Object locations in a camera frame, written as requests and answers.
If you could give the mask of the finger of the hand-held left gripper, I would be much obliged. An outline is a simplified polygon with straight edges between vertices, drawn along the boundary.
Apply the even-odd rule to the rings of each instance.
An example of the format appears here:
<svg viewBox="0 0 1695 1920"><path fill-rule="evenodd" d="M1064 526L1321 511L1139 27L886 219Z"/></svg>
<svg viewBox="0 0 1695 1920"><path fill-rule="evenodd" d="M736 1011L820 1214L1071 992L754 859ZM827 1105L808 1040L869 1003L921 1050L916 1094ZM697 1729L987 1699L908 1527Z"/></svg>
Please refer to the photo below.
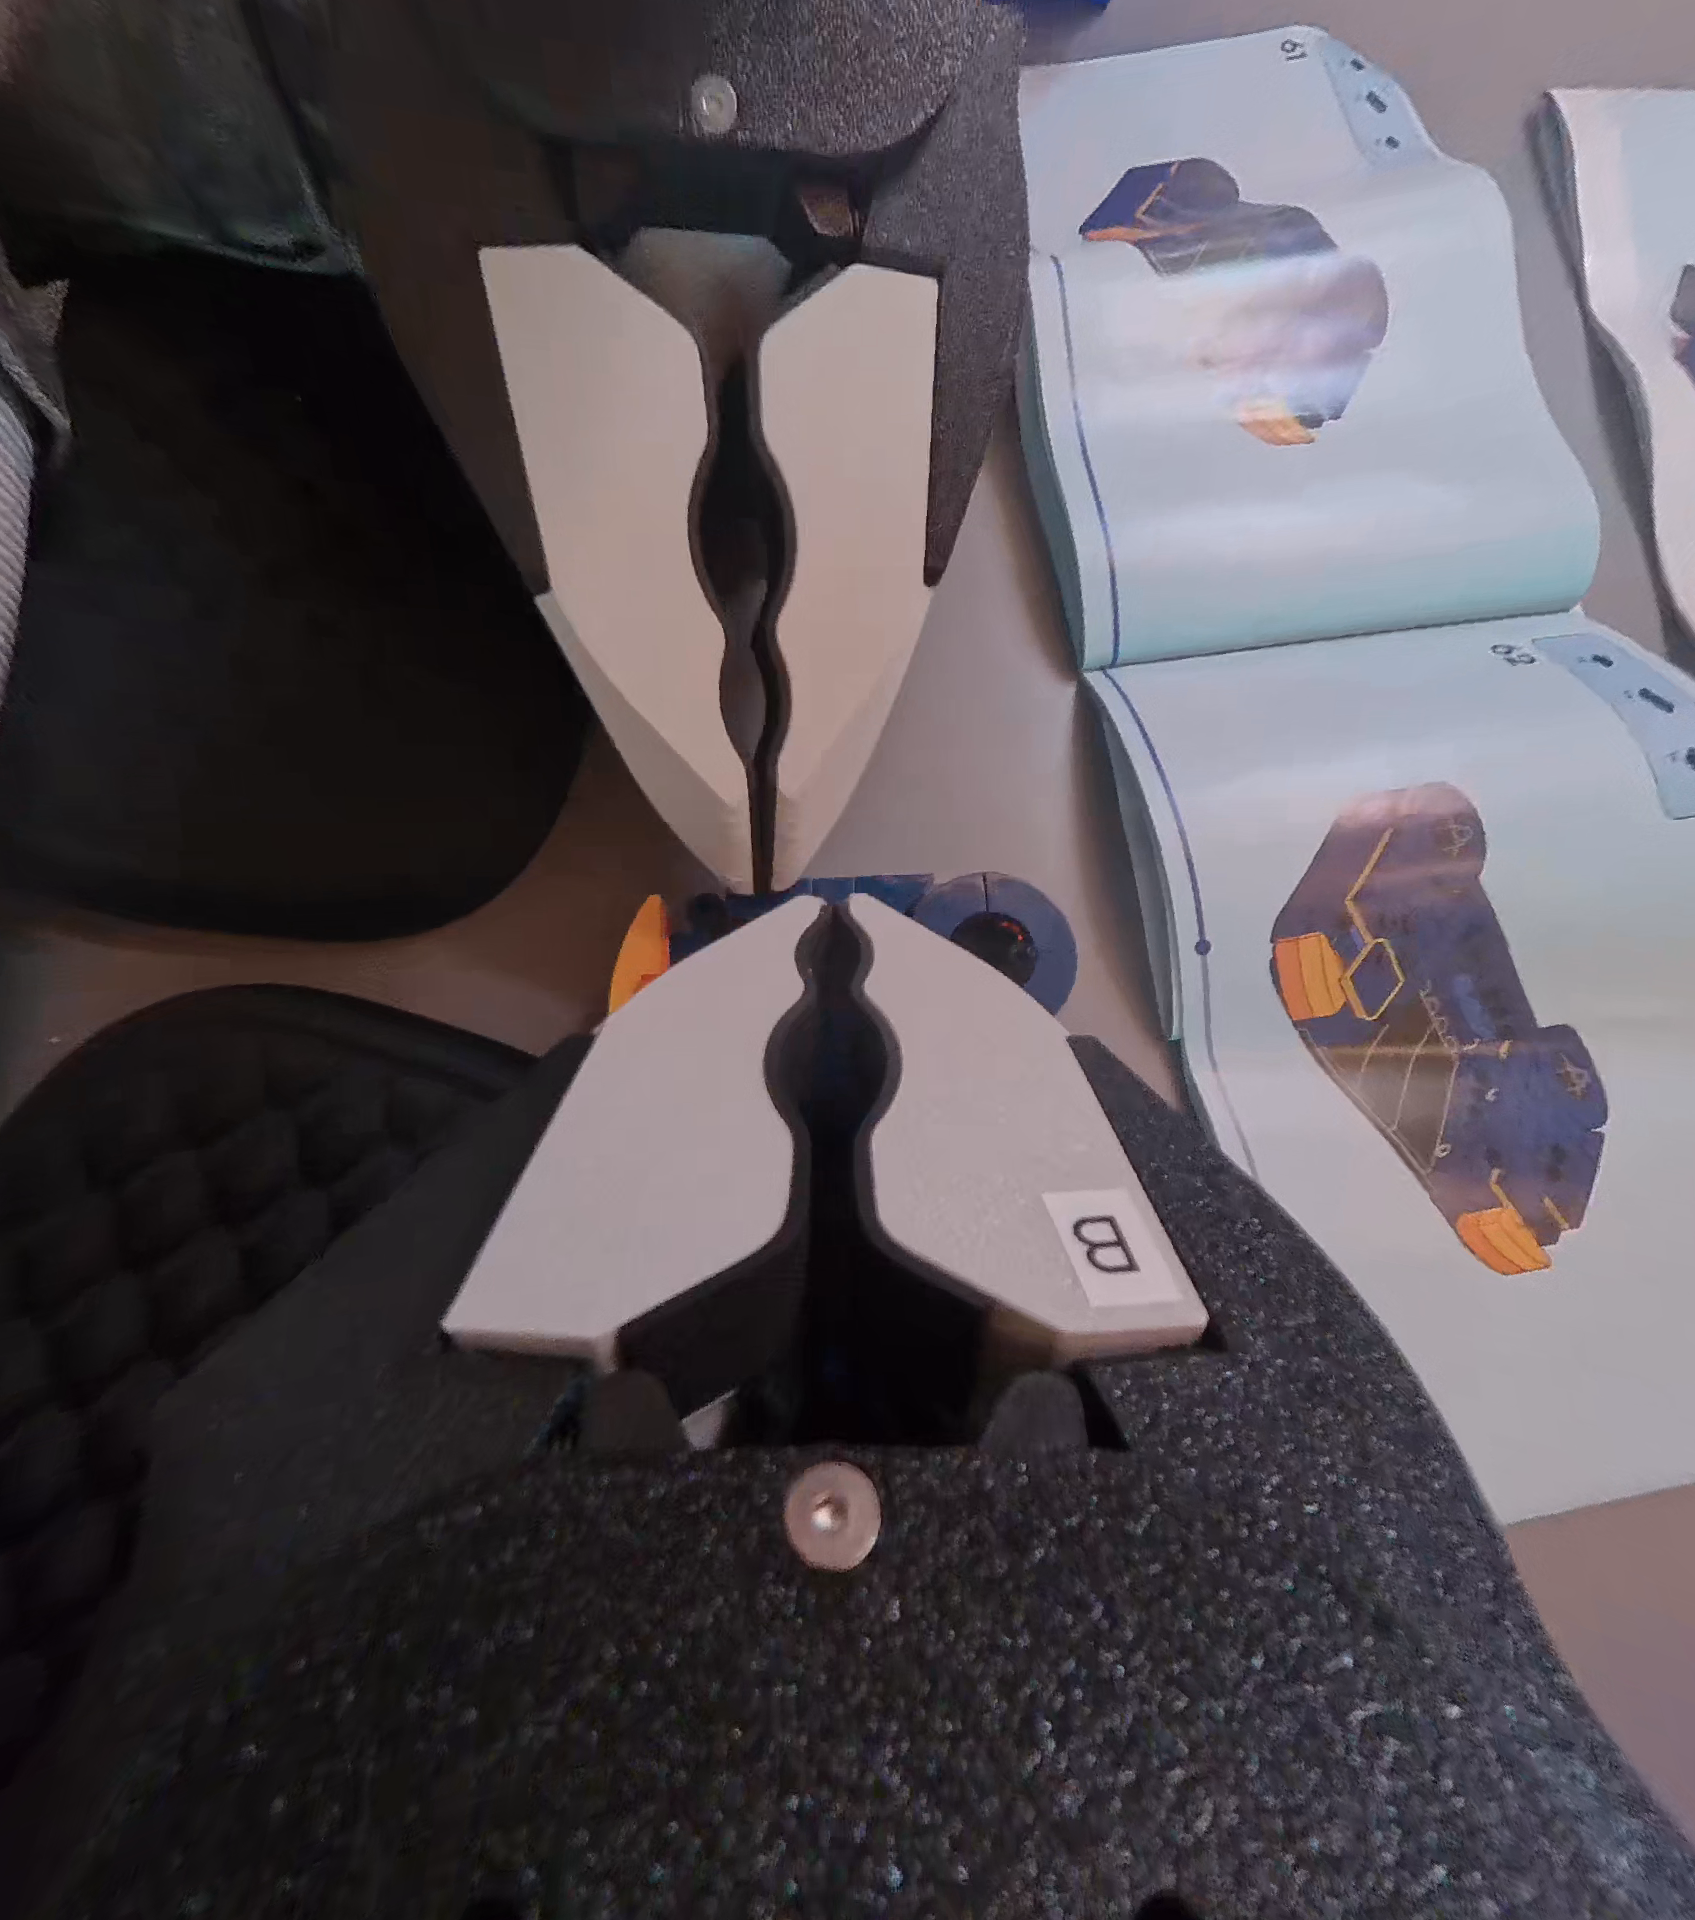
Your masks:
<svg viewBox="0 0 1695 1920"><path fill-rule="evenodd" d="M722 356L769 318L770 243L480 250L547 582L536 607L649 805L754 879L749 775L722 714L727 629L695 560Z"/></svg>
<svg viewBox="0 0 1695 1920"><path fill-rule="evenodd" d="M925 516L937 282L852 264L764 334L757 427L791 528L770 616L786 729L770 883L791 886L877 747L931 610Z"/></svg>

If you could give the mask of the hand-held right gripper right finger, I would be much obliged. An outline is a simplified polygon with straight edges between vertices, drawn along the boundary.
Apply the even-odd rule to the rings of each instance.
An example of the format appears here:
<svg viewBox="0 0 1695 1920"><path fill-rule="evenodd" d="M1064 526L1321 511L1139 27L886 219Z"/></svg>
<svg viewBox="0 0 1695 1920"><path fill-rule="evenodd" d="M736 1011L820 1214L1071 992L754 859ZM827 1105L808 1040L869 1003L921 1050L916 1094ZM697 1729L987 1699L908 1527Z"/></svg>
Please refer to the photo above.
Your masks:
<svg viewBox="0 0 1695 1920"><path fill-rule="evenodd" d="M852 1147L877 1263L851 1310L916 1418L978 1418L1027 1372L1192 1348L1211 1312L1070 1034L891 906L841 906L848 1007L882 1077Z"/></svg>

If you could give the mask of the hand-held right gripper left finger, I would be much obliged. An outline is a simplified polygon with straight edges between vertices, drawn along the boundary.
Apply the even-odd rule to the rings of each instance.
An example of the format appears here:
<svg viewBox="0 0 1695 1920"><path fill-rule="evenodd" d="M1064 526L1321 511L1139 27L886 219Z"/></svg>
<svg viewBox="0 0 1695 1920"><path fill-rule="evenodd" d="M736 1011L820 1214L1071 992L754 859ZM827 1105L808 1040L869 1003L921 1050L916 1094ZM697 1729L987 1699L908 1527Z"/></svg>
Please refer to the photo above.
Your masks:
<svg viewBox="0 0 1695 1920"><path fill-rule="evenodd" d="M795 1334L811 1141L788 1061L820 898L786 898L608 1013L442 1317L464 1349L658 1381L681 1417Z"/></svg>

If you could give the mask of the blue orange brick model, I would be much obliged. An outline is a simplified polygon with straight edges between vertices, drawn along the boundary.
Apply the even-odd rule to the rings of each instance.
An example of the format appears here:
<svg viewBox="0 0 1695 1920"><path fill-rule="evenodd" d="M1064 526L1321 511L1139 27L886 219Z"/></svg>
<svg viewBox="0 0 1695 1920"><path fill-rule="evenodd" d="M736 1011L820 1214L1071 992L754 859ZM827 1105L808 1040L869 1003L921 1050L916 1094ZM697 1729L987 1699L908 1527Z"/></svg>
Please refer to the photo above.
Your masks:
<svg viewBox="0 0 1695 1920"><path fill-rule="evenodd" d="M854 895L882 898L912 923L947 938L995 972L1000 972L1048 1011L1059 1013L1076 976L1076 943L1064 912L1035 886L1000 873L947 879L931 874L820 877L791 888L792 896L840 902ZM697 892L677 915L652 895L633 912L609 975L609 1013L619 1011L669 966L690 959L740 925L774 911L784 895ZM827 1011L811 1042L811 1091L803 1101L811 1127L841 1130L848 1091L859 1070L851 1065L843 1013Z"/></svg>

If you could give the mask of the person's left forearm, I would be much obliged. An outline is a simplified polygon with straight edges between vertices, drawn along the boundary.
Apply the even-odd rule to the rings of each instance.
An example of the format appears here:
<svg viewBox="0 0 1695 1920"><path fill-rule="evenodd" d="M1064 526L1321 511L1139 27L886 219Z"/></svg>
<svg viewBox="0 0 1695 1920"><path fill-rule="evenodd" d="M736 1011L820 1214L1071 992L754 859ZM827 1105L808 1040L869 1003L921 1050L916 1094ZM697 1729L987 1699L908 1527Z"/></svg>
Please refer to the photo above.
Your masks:
<svg viewBox="0 0 1695 1920"><path fill-rule="evenodd" d="M356 280L329 1L0 1L0 226Z"/></svg>

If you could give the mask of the black bumpy cushion pad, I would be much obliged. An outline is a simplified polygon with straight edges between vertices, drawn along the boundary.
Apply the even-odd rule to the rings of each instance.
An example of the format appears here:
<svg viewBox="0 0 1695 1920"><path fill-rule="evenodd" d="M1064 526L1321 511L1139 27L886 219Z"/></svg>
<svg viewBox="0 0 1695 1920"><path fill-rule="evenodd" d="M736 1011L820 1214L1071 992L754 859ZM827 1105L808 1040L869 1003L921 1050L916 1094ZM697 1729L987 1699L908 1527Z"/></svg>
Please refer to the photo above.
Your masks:
<svg viewBox="0 0 1695 1920"><path fill-rule="evenodd" d="M154 1405L539 1059L336 992L188 992L0 1127L0 1787L139 1535Z"/></svg>

